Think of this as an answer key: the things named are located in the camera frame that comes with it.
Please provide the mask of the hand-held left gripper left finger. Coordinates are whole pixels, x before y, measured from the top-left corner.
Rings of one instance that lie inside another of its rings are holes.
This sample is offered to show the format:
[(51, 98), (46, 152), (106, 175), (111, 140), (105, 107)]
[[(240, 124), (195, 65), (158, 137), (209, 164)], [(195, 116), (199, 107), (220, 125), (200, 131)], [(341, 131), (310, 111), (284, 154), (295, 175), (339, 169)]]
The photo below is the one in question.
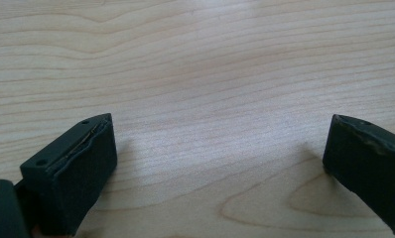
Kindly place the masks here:
[(20, 166), (48, 236), (73, 235), (117, 166), (109, 113), (87, 118)]

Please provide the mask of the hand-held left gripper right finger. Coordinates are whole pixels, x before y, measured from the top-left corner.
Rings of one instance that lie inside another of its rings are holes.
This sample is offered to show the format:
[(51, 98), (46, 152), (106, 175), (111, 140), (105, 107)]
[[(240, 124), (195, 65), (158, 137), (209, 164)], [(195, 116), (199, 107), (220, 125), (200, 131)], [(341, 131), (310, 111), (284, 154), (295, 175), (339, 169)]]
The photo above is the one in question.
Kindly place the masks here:
[(395, 134), (370, 122), (333, 115), (323, 164), (395, 234)]

